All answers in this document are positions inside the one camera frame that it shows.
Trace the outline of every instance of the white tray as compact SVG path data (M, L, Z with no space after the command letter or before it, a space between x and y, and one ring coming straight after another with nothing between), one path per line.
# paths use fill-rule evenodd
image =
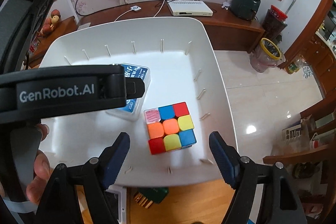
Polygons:
M50 134L40 146L51 166L83 164L100 155L123 131L130 135L131 147L118 185L174 186L221 178L209 150L209 134L219 131L228 145L237 148L236 135L224 82L203 24L193 18L159 17L90 27L55 40L40 67L112 63L149 67L151 83L142 111L185 101L197 143L151 155L143 113L136 122L105 111L55 117L43 120Z

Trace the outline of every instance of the wooden cabinet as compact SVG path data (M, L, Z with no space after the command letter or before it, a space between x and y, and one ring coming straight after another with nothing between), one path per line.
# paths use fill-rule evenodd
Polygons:
M328 68L320 77L320 86L326 96L333 94L336 90L336 64Z
M324 96L336 92L336 58L316 34L304 45L301 55L312 68Z
M315 56L316 54L320 53L320 49L322 47L322 41L316 39L316 37L312 37L308 43L303 48L302 55L304 56L306 62L308 64L313 64L315 62Z
M315 67L315 72L317 73L318 76L323 75L328 69L331 68L331 66L335 63L335 57L334 55L330 52L327 53L325 58L318 64L314 65Z

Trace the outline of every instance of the wooden tv stand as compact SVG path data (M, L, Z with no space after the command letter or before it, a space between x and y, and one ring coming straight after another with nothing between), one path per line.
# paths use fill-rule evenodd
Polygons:
M135 5L142 9L138 12L130 11L118 20L152 17L159 10L161 6L159 4L161 3L162 0L153 0L105 9L83 17L79 25L90 22L90 26L95 26L113 22L118 16L130 10L130 7ZM213 16L194 16L193 18L203 23L214 50L246 51L250 53L256 47L265 32L256 20L252 22L242 20L233 15L229 10L222 9L221 4L218 3L206 2L206 4L212 9ZM165 2L157 17L168 16L172 16L172 14L169 11L167 2Z

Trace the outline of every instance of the small white device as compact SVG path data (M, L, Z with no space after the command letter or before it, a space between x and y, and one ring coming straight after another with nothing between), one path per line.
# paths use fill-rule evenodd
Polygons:
M113 184L105 191L105 194L112 214L118 219L119 224L126 224L127 188Z
M168 8L173 16L212 16L212 10L198 0L174 0L168 2Z
M131 7L131 9L133 10L133 11L140 11L141 10L141 7L139 7L139 6L133 6L133 7Z

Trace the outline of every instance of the wooden door frame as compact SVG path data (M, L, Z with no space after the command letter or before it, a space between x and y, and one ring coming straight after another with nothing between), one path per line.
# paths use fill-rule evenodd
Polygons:
M324 18L327 13L330 11L330 8L333 4L334 0L321 0L319 6L316 8L315 13L311 17L310 21L300 33L298 38L294 41L294 43L289 47L289 49L285 52L286 61L279 65L279 68L283 69L291 62L293 62L294 58L300 53L304 44L310 40L317 29L322 24Z

